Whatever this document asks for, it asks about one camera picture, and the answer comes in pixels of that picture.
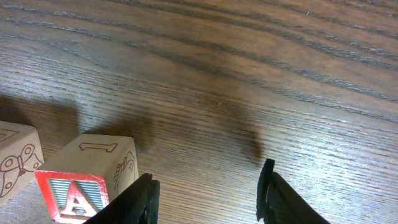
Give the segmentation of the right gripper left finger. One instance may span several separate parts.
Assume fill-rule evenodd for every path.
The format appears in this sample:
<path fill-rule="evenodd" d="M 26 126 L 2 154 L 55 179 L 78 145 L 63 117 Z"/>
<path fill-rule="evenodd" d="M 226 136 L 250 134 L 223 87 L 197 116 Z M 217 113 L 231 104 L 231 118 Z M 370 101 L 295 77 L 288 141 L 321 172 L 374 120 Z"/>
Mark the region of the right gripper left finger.
<path fill-rule="evenodd" d="M 160 182 L 145 173 L 84 224 L 157 224 L 159 203 Z"/>

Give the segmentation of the green R block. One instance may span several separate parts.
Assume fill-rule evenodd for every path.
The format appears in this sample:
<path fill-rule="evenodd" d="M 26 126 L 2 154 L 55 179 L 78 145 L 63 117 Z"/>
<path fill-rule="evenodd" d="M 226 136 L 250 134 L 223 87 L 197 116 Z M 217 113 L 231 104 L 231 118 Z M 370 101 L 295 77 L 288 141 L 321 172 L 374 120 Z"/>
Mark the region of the green R block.
<path fill-rule="evenodd" d="M 18 193 L 44 163 L 35 127 L 1 122 L 1 203 Z"/>

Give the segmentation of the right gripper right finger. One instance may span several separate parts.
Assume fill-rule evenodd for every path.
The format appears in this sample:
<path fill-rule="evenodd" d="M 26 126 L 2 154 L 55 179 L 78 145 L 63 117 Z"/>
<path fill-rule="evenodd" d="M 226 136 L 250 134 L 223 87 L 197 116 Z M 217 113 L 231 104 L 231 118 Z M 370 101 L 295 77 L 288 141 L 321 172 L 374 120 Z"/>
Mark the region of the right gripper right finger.
<path fill-rule="evenodd" d="M 275 160 L 266 159 L 257 183 L 256 218 L 268 223 L 321 223 L 318 214 L 277 172 Z"/>

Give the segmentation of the red A block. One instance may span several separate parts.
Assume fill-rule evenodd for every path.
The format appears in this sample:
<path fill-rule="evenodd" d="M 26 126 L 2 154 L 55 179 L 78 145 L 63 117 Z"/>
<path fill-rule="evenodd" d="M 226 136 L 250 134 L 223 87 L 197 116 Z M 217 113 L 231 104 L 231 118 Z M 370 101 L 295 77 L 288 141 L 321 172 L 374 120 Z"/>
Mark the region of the red A block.
<path fill-rule="evenodd" d="M 138 178 L 135 142 L 82 134 L 34 174 L 55 222 L 84 223 Z"/>

